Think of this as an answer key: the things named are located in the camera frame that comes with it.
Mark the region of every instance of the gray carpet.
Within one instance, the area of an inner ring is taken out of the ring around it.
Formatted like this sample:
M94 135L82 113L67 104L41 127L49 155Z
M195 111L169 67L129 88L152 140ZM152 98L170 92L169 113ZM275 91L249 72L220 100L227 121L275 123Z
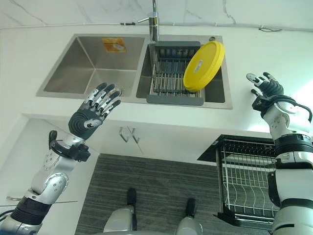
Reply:
M129 187L137 191L138 230L174 232L187 199L194 197L204 234L268 235L213 216L220 211L214 166L105 154L97 161L75 234L102 232L112 211L125 206Z

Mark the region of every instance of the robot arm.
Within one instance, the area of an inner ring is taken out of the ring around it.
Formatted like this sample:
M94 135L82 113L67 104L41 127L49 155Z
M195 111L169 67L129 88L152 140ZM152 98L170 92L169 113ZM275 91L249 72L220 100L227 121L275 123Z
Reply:
M268 195L280 211L272 226L274 235L313 234L313 145L309 135L312 112L288 96L283 87L265 72L267 79L248 73L263 95L254 110L261 112L275 142L276 170L268 174Z
M57 132L50 132L44 164L33 178L31 188L1 224L0 234L37 234L50 207L66 189L70 172L77 162L85 162L90 156L85 140L120 104L120 95L114 84L99 85L71 117L70 133L64 140L56 140Z

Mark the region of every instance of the dish rack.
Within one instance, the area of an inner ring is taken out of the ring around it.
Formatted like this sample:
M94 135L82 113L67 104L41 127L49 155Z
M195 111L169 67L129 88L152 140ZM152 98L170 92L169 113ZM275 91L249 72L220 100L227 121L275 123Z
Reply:
M222 208L217 217L235 226L271 230L279 210L268 196L274 144L224 139L216 155Z
M156 42L156 59L148 103L198 105L204 104L204 89L191 93L183 84L183 76L200 42Z

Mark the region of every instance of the cabinet handle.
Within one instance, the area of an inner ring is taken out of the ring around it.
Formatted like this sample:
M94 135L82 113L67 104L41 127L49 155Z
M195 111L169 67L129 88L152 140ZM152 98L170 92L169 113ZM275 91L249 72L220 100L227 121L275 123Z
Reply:
M133 130L131 131L131 133L132 133L132 137L133 137L134 141L136 142L136 144L138 144L140 138L139 138L139 137L136 138L136 136L135 136L135 129L136 129L136 128L133 128Z
M129 137L125 137L125 136L123 136L122 131L123 131L123 127L121 127L121 128L119 129L119 135L120 135L120 137L123 139L123 141L125 141L125 143L127 143L127 142L128 142Z
M10 197L10 196L7 196L6 199L7 199L7 200L10 200L10 201L21 201L21 200L22 200L21 198Z

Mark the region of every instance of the stainless steel sink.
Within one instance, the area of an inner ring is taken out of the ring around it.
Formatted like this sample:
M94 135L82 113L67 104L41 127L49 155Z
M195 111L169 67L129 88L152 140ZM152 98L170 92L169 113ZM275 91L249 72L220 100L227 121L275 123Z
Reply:
M108 52L103 38L121 38L126 50ZM203 35L160 35L160 41L199 41L201 44L210 38ZM215 40L222 42L222 37L215 36ZM74 35L37 96L84 99L98 84L107 82L120 87L122 102L147 104L156 61L154 46L149 35ZM204 97L201 107L232 108L225 60L201 95Z
M117 45L121 52L108 51L104 38L120 38L125 50ZM123 97L130 96L144 40L140 36L120 35L75 37L37 95L83 98L94 87L107 82L116 84Z
M203 37L204 36L198 36L197 41L199 39L201 40ZM215 40L221 41L222 39L221 37L215 37ZM206 43L207 41L208 37L206 37L202 43ZM137 98L147 98L152 93L153 71L156 67L154 64L157 60L156 54L155 44L148 44L145 51L138 88L136 91ZM221 68L213 80L203 89L202 95L204 98L204 104L202 105L203 107L232 108L225 61L223 62Z

